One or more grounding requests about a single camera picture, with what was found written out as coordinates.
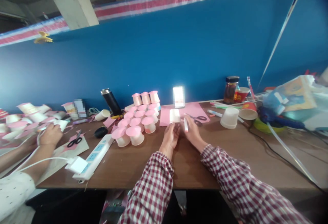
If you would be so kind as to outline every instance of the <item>person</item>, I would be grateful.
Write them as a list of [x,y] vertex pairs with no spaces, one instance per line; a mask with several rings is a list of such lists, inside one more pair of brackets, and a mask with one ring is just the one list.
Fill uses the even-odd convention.
[[[186,138],[199,151],[201,162],[237,208],[243,223],[310,223],[275,188],[256,179],[249,165],[206,143],[190,116],[185,118],[189,127]],[[162,223],[173,189],[171,159],[181,127],[183,122],[166,128],[162,145],[149,158],[119,223]]]

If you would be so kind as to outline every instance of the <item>hand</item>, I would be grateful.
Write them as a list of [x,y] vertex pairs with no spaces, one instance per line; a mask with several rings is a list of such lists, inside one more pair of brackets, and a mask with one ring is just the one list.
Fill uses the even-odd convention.
[[180,136],[180,124],[172,123],[167,126],[164,132],[162,145],[159,149],[170,160],[172,159],[173,151],[178,143]]
[[[185,119],[188,123],[188,132],[184,132],[187,139],[191,142],[191,144],[196,147],[196,149],[202,153],[203,149],[207,145],[207,143],[201,138],[199,134],[199,129],[196,123],[194,123],[193,119],[187,114],[184,115]],[[185,127],[185,122],[181,122],[181,127]]]
[[40,145],[53,145],[56,147],[62,136],[60,126],[50,123],[41,135],[39,142]]

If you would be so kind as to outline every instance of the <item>glass jar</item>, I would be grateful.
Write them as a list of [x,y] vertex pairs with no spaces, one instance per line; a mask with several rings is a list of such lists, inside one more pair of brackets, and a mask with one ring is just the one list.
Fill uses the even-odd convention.
[[233,100],[235,97],[235,92],[239,83],[239,76],[233,75],[225,78],[225,91],[223,103],[225,104],[233,104]]

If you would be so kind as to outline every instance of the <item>electrical outlet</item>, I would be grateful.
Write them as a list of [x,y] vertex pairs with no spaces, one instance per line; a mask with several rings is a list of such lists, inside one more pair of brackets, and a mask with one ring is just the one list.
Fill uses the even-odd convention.
[[93,151],[101,151],[104,145],[98,145]]
[[88,163],[87,164],[87,166],[83,169],[83,171],[82,171],[82,173],[81,174],[83,174],[83,173],[85,173],[86,172],[86,170],[88,169],[88,167],[91,165],[91,163]]
[[88,157],[87,161],[89,161],[89,162],[93,161],[97,155],[98,155],[98,153],[91,153],[90,156]]

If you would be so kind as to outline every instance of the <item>power strip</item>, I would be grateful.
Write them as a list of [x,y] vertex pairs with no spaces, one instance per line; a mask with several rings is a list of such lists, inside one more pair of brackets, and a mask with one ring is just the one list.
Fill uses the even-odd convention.
[[73,178],[81,181],[89,180],[112,145],[113,141],[114,139],[112,138],[112,135],[105,135],[86,159],[88,164],[82,173],[74,174]]

